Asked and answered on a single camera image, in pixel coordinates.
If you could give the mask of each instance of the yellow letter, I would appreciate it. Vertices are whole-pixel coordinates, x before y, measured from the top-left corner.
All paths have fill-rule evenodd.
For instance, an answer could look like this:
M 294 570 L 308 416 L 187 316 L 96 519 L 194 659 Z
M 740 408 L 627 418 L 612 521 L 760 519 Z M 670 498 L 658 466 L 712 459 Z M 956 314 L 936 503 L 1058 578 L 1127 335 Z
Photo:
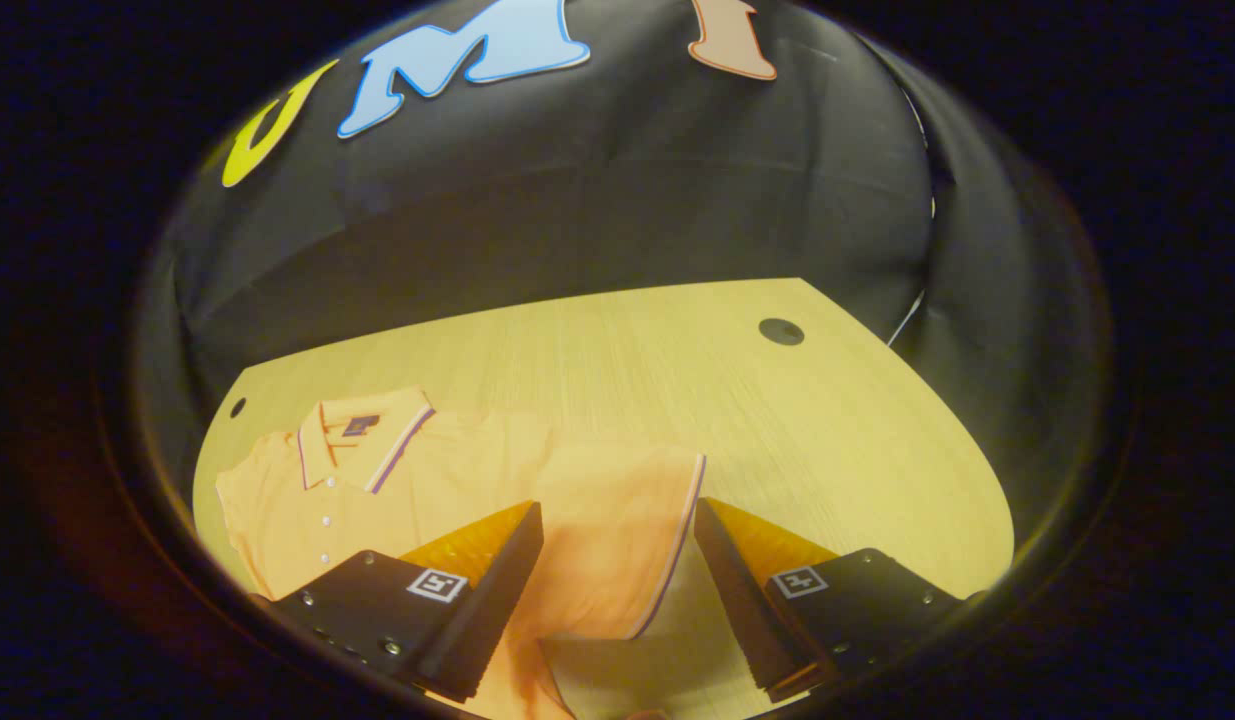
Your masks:
M 693 0 L 701 40 L 689 44 L 689 56 L 740 77 L 777 78 L 777 68 L 764 59 L 750 15 L 755 9 L 741 0 Z
M 270 126 L 270 132 L 266 133 L 266 137 L 262 137 L 256 144 L 252 141 L 253 135 L 257 133 L 257 127 L 261 126 L 261 120 L 266 117 L 266 114 L 279 100 L 270 101 L 270 105 L 266 105 L 256 117 L 248 120 L 248 123 L 243 126 L 240 135 L 233 137 L 233 147 L 230 149 L 228 158 L 225 159 L 225 169 L 221 172 L 221 184 L 225 186 L 236 186 L 243 178 L 248 177 L 248 173 L 253 168 L 266 159 L 266 156 L 279 144 L 279 140 L 291 127 L 296 114 L 301 111 L 301 105 L 306 104 L 306 96 L 310 95 L 311 88 L 315 88 L 319 78 L 335 64 L 337 64 L 337 61 L 332 61 L 332 63 L 324 65 L 324 68 L 316 69 L 288 91 L 288 101 L 284 103 L 284 109 L 279 111 L 279 117 L 275 119 L 274 126 Z

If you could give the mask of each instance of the light wood tabletop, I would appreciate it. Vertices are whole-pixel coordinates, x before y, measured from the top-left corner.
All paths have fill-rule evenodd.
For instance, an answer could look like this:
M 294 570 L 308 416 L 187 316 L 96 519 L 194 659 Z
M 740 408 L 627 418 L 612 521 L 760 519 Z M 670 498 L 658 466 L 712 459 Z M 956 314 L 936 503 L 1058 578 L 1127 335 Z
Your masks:
M 803 342 L 764 337 L 768 317 L 797 325 Z M 878 548 L 957 598 L 995 583 L 1011 561 L 1004 492 L 963 425 L 853 316 L 783 278 L 488 310 L 246 369 L 210 425 L 193 488 L 200 538 L 241 585 L 251 589 L 225 537 L 219 472 L 263 433 L 296 432 L 316 401 L 401 387 L 424 388 L 440 412 L 529 411 L 562 429 L 704 452 L 701 495 L 841 555 Z M 545 647 L 585 720 L 651 708 L 736 720 L 773 708 L 692 536 L 640 638 Z

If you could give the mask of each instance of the letter m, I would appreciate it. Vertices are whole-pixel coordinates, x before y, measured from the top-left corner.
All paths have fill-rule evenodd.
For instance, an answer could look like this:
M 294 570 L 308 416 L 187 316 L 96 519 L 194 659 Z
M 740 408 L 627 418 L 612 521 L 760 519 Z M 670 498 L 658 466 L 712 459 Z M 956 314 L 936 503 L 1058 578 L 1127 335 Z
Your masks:
M 401 107 L 403 95 L 390 90 L 396 73 L 422 96 L 438 95 L 480 42 L 484 54 L 466 70 L 469 82 L 499 82 L 584 63 L 590 47 L 568 37 L 563 2 L 496 0 L 457 32 L 421 26 L 382 44 L 364 56 L 364 79 L 337 136 L 364 132 Z

